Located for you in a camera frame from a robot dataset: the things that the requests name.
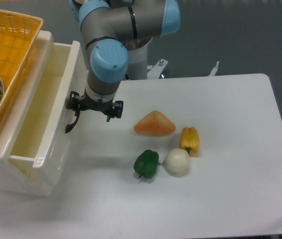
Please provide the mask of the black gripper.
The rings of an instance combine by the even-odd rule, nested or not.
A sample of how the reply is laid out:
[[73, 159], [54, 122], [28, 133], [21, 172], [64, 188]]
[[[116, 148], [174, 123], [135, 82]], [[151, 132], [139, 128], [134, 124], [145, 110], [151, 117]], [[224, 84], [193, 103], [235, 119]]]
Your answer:
[[109, 122], [112, 118], [120, 119], [123, 113], [124, 101], [106, 102], [102, 98], [96, 100], [90, 98], [86, 93], [82, 96], [75, 91], [70, 92], [69, 98], [66, 100], [66, 109], [75, 111], [75, 122], [79, 120], [81, 111], [92, 110], [102, 112], [107, 116], [106, 121]]

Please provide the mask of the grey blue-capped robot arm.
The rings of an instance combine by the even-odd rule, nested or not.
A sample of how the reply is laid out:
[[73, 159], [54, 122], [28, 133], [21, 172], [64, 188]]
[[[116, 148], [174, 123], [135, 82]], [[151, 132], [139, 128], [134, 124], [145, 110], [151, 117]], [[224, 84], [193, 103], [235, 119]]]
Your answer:
[[71, 0], [83, 36], [89, 72], [83, 95], [72, 91], [66, 108], [121, 118], [123, 101], [114, 101], [128, 75], [126, 43], [178, 31], [181, 13], [175, 0]]

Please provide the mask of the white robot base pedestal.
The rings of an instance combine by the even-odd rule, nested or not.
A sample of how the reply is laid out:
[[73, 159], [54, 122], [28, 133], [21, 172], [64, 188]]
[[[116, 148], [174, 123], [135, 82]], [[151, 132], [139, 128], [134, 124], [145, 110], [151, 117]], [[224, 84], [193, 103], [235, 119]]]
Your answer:
[[161, 58], [155, 64], [148, 63], [148, 47], [153, 38], [129, 41], [123, 45], [129, 53], [128, 71], [125, 80], [152, 80], [163, 79], [164, 69], [168, 61]]

